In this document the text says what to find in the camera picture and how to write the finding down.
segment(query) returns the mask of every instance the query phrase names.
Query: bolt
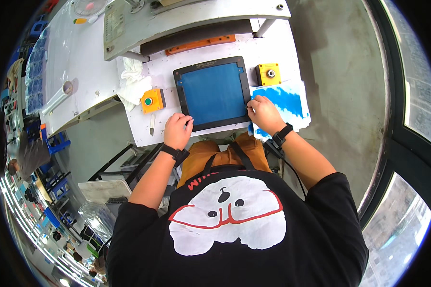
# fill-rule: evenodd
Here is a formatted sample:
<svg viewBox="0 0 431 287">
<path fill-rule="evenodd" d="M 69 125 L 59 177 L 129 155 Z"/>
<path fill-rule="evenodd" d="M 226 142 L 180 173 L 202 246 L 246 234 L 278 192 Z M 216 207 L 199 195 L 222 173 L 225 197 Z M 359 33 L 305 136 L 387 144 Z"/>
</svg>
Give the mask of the bolt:
<svg viewBox="0 0 431 287">
<path fill-rule="evenodd" d="M 152 1 L 152 3 L 150 3 L 150 7 L 152 9 L 157 9 L 159 7 L 160 3 L 158 1 Z"/>
</svg>

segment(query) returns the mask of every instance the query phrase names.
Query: cartoon dog print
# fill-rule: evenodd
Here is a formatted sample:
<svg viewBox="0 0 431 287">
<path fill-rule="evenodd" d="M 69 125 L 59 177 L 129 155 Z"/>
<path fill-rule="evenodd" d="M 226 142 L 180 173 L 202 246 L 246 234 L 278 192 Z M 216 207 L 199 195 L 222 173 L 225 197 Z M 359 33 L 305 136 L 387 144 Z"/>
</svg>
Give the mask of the cartoon dog print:
<svg viewBox="0 0 431 287">
<path fill-rule="evenodd" d="M 286 233 L 279 198 L 263 181 L 247 176 L 209 184 L 169 220 L 174 250 L 187 256 L 206 253 L 214 241 L 238 238 L 251 249 L 267 249 Z"/>
</svg>

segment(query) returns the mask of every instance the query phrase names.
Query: window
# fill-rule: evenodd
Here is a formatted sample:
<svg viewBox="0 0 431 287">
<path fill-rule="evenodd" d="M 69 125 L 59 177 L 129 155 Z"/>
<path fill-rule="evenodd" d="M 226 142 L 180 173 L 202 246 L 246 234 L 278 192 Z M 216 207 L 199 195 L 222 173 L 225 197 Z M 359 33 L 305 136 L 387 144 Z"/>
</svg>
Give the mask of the window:
<svg viewBox="0 0 431 287">
<path fill-rule="evenodd" d="M 426 234 L 431 210 L 418 193 L 393 173 L 379 207 L 362 234 L 369 262 L 361 287 L 393 286 Z"/>
<path fill-rule="evenodd" d="M 383 0 L 401 50 L 405 79 L 404 124 L 431 141 L 431 66 L 407 20 Z"/>
</svg>

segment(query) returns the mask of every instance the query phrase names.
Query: black wrist strap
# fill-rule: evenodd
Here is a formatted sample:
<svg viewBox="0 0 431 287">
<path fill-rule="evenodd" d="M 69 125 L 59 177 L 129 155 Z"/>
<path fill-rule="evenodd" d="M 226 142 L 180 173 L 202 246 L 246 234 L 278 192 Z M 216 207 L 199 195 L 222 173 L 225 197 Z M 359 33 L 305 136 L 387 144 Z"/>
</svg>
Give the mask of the black wrist strap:
<svg viewBox="0 0 431 287">
<path fill-rule="evenodd" d="M 164 144 L 161 147 L 161 151 L 172 155 L 172 159 L 176 161 L 176 163 L 174 164 L 175 168 L 178 167 L 182 162 L 184 162 L 184 160 L 190 155 L 190 153 L 186 149 L 181 151 L 180 149 L 174 149 Z"/>
<path fill-rule="evenodd" d="M 286 123 L 286 126 L 281 131 L 276 132 L 272 138 L 274 142 L 276 142 L 276 144 L 281 147 L 286 141 L 285 137 L 293 130 L 294 129 L 292 125 L 290 123 Z"/>
</svg>

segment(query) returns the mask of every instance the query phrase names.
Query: white table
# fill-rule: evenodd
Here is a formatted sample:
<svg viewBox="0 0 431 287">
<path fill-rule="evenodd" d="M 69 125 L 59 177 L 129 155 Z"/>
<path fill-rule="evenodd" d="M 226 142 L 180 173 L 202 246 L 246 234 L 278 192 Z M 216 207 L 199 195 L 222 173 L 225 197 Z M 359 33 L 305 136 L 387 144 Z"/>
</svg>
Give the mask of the white table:
<svg viewBox="0 0 431 287">
<path fill-rule="evenodd" d="M 258 25 L 257 19 L 252 19 L 253 30 Z M 236 35 L 235 43 L 218 44 L 194 49 L 171 56 L 164 51 L 150 55 L 150 62 L 144 63 L 142 74 L 151 76 L 153 88 L 161 88 L 164 92 L 166 108 L 154 112 L 156 116 L 154 136 L 150 135 L 151 114 L 144 115 L 141 106 L 136 106 L 127 112 L 129 124 L 137 146 L 148 146 L 164 141 L 164 125 L 175 112 L 181 112 L 178 101 L 173 71 L 175 69 L 194 65 L 200 62 L 242 56 L 246 65 L 249 85 L 257 84 L 254 67 L 262 63 L 279 63 L 281 80 L 300 80 L 300 69 L 295 49 L 294 38 L 287 20 L 276 20 L 264 34 L 264 38 L 253 38 L 252 34 Z M 205 135 L 220 131 L 247 127 L 249 122 L 237 123 L 193 132 L 192 136 Z"/>
<path fill-rule="evenodd" d="M 104 61 L 104 14 L 93 24 L 75 25 L 68 1 L 49 23 L 48 63 L 44 72 L 45 102 L 65 81 L 74 93 L 51 114 L 40 114 L 51 136 L 119 102 L 111 101 L 120 88 L 117 64 Z"/>
</svg>

